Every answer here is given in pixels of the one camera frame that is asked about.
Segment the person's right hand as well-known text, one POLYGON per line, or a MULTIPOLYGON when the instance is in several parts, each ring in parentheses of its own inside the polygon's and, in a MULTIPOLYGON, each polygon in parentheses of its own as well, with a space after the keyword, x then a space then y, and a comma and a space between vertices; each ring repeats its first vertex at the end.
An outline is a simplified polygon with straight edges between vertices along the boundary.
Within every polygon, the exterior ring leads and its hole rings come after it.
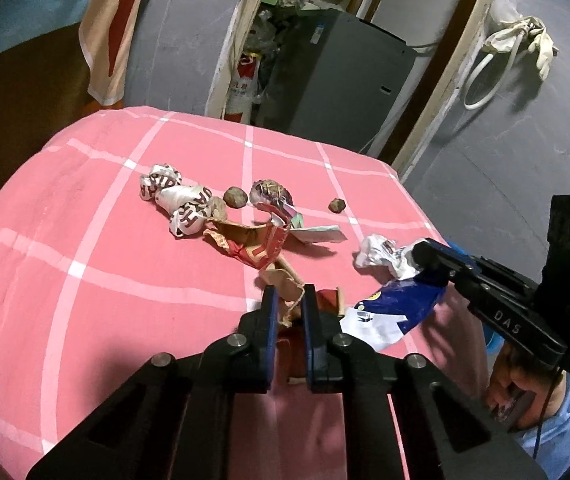
POLYGON ((488 388, 483 401, 490 411, 498 406, 506 408, 512 403, 518 390, 531 392, 533 398, 529 407, 514 420, 510 430, 526 430, 554 416, 566 394, 567 373, 552 373, 543 370, 539 373, 535 367, 527 366, 518 358, 517 350, 508 342, 496 357, 488 388))

